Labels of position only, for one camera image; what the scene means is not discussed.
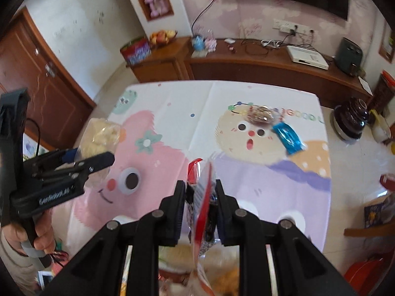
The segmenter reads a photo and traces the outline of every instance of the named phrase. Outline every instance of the floor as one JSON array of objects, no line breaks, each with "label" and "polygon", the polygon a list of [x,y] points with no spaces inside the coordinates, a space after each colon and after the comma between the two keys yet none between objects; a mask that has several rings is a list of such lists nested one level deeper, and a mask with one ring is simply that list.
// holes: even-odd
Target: floor
[{"label": "floor", "polygon": [[[132,71],[121,66],[96,97],[98,104],[91,117],[108,117],[123,90],[137,83]],[[335,134],[331,109],[322,108],[331,155],[332,198],[329,226],[323,254],[344,274],[356,261],[374,252],[388,251],[394,239],[363,239],[343,236],[345,228],[363,227],[363,205],[385,192],[380,175],[394,172],[395,156],[389,148],[374,141],[366,129],[360,141],[346,144]]]}]

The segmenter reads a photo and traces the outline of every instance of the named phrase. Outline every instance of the metal bolt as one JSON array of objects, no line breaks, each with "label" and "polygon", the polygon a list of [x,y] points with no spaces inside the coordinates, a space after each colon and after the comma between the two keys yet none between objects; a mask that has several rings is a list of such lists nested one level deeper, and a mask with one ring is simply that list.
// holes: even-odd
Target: metal bolt
[{"label": "metal bolt", "polygon": [[110,220],[110,221],[107,223],[106,227],[107,227],[109,230],[114,230],[114,229],[117,229],[118,225],[119,225],[118,221]]},{"label": "metal bolt", "polygon": [[235,215],[238,217],[245,217],[247,215],[247,211],[245,211],[244,209],[236,209],[235,211]]},{"label": "metal bolt", "polygon": [[155,218],[160,218],[163,215],[164,215],[164,212],[163,212],[163,210],[160,210],[160,209],[154,210],[152,212],[152,216],[154,216]]},{"label": "metal bolt", "polygon": [[288,219],[283,219],[280,221],[280,226],[284,229],[290,229],[292,227],[292,222]]}]

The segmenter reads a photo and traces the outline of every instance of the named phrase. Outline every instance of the door frame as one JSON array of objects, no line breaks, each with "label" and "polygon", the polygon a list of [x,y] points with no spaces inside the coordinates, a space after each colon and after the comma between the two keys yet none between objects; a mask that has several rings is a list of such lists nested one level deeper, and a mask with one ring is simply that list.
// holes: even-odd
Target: door frame
[{"label": "door frame", "polygon": [[[11,25],[17,21],[21,21],[24,25],[25,29],[30,35],[33,43],[39,48],[40,53],[46,55],[48,59],[54,64],[57,69],[57,75],[59,75],[62,80],[69,85],[70,89],[78,96],[83,102],[85,102],[89,107],[93,109],[96,108],[96,103],[90,99],[90,97],[82,90],[79,84],[73,79],[73,77],[68,73],[66,68],[62,65],[56,55],[53,53],[51,48],[48,46],[44,38],[42,37],[40,31],[38,30],[37,26],[35,25],[32,17],[29,14],[29,11],[26,6],[21,8],[12,18],[12,21],[9,25]],[[32,123],[27,122],[25,126],[25,134],[31,137],[34,141],[38,140],[38,133],[37,128]],[[41,145],[44,146],[48,150],[56,149],[53,145],[48,143],[46,139],[41,138]]]}]

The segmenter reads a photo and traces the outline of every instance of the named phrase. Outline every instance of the human hand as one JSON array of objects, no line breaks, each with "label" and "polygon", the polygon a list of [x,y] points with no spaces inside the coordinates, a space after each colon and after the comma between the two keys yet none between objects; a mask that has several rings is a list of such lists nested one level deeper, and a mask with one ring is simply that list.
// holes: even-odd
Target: human hand
[{"label": "human hand", "polygon": [[[19,252],[26,255],[20,243],[27,240],[26,231],[19,224],[9,224],[3,227],[5,239],[9,245]],[[50,254],[55,250],[55,237],[52,228],[52,215],[49,210],[44,211],[43,215],[36,223],[37,238],[34,240],[34,248],[44,250],[46,254]]]}]

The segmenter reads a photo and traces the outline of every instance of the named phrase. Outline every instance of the cartoon eye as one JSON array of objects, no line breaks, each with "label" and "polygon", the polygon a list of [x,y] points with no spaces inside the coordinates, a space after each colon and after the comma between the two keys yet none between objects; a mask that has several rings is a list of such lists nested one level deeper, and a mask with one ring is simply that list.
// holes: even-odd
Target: cartoon eye
[{"label": "cartoon eye", "polygon": [[239,123],[238,123],[238,129],[240,130],[240,131],[247,131],[247,127],[249,126],[249,123],[247,122],[247,121],[240,121]]},{"label": "cartoon eye", "polygon": [[140,173],[136,168],[126,168],[118,177],[118,188],[123,194],[130,195],[138,189],[140,181]]},{"label": "cartoon eye", "polygon": [[258,129],[258,130],[256,131],[256,134],[257,134],[258,136],[260,136],[260,137],[263,137],[263,136],[265,135],[265,131],[264,131],[263,129]]}]

